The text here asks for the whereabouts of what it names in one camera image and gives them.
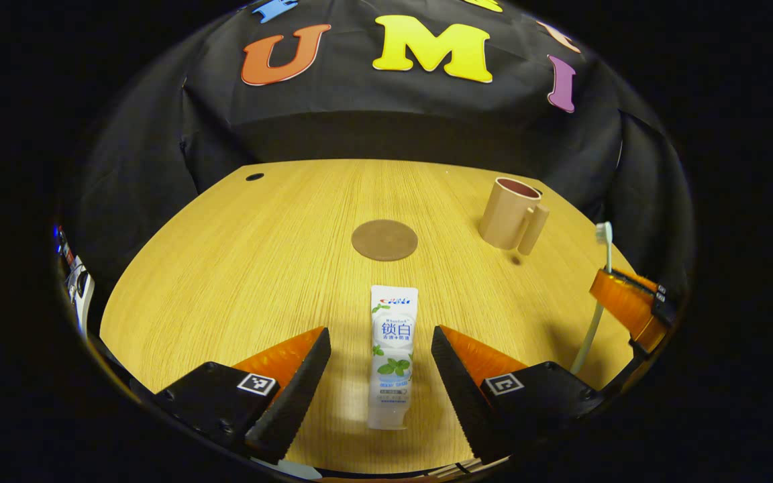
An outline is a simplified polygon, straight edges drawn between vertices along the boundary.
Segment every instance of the screw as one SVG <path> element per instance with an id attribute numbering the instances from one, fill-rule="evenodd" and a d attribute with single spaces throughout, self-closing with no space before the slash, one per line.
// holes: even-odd
<path id="1" fill-rule="evenodd" d="M 226 434 L 231 434 L 234 432 L 234 428 L 231 427 L 231 421 L 225 418 L 220 418 L 219 420 L 220 429 L 223 430 Z"/>

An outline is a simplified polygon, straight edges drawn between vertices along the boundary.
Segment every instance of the blue letter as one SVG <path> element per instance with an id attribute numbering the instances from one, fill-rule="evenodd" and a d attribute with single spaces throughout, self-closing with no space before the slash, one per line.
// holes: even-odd
<path id="1" fill-rule="evenodd" d="M 264 16 L 264 18 L 261 19 L 261 23 L 264 23 L 277 15 L 288 12 L 296 6 L 297 0 L 272 0 L 272 2 L 265 3 L 257 9 L 252 10 L 252 13 L 261 13 L 261 15 Z"/>

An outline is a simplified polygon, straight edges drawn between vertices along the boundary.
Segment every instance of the black background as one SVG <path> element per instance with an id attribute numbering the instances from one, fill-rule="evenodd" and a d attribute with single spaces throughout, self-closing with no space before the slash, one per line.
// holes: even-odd
<path id="1" fill-rule="evenodd" d="M 0 479 L 257 480 L 108 385 L 54 290 L 60 163 L 132 74 L 228 2 L 0 4 Z M 680 144 L 695 291 L 641 383 L 546 464 L 504 481 L 773 480 L 773 3 L 552 2 Z"/>

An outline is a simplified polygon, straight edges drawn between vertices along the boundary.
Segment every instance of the orange letter u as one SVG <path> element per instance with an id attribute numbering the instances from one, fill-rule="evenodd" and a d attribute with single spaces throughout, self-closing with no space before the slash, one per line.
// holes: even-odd
<path id="1" fill-rule="evenodd" d="M 297 53 L 294 59 L 288 64 L 280 67 L 270 67 L 270 53 L 273 52 L 273 46 L 282 36 L 267 37 L 243 49 L 246 52 L 246 59 L 243 61 L 243 68 L 240 70 L 240 80 L 252 86 L 271 85 L 287 81 L 291 77 L 297 76 L 310 67 L 318 54 L 318 43 L 321 41 L 321 34 L 330 30 L 330 25 L 311 25 L 311 27 L 301 28 L 294 32 L 294 37 L 300 40 L 297 44 Z"/>

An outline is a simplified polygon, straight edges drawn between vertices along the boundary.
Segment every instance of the toothbrush head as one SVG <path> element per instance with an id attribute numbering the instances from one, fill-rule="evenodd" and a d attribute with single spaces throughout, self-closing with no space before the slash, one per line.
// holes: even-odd
<path id="1" fill-rule="evenodd" d="M 595 241 L 602 245 L 613 243 L 613 225 L 610 222 L 598 223 L 595 226 Z"/>

